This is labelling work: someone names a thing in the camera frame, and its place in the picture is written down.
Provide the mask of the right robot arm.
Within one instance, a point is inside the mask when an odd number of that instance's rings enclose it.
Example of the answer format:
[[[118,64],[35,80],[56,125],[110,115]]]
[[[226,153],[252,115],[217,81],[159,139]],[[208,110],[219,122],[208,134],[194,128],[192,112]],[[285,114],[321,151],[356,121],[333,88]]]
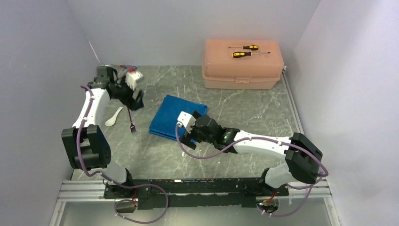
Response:
[[[277,188],[290,182],[313,185],[327,172],[319,172],[322,152],[302,133],[290,137],[269,137],[251,134],[236,128],[219,125],[208,115],[198,112],[180,112],[175,130],[184,129],[177,136],[179,146],[188,156],[196,159],[209,159],[222,153],[251,153],[271,156],[281,161],[277,167],[267,168],[261,175],[259,189],[264,195],[271,195]],[[213,145],[217,153],[197,156],[185,150],[196,148],[197,143]]]

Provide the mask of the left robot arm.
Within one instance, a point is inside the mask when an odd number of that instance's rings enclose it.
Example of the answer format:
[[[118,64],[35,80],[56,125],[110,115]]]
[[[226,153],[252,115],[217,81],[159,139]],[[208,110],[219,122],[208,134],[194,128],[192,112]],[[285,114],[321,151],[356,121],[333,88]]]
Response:
[[[144,79],[136,66],[101,65],[93,81],[81,88],[85,102],[78,119],[71,128],[64,129],[61,137],[71,167],[82,170],[86,176],[100,175],[124,198],[134,194],[135,184],[129,171],[112,160],[111,148],[100,128],[106,106],[112,99],[119,100],[128,112],[143,108],[144,92],[137,84]]]

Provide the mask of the blue cloth napkin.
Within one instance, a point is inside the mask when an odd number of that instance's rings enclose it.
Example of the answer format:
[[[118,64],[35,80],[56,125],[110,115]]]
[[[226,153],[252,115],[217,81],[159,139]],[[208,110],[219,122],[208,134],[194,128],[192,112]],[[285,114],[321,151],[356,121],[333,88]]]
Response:
[[[180,112],[201,115],[207,113],[207,106],[179,97],[166,95],[149,126],[149,133],[160,137],[176,140],[175,127]]]

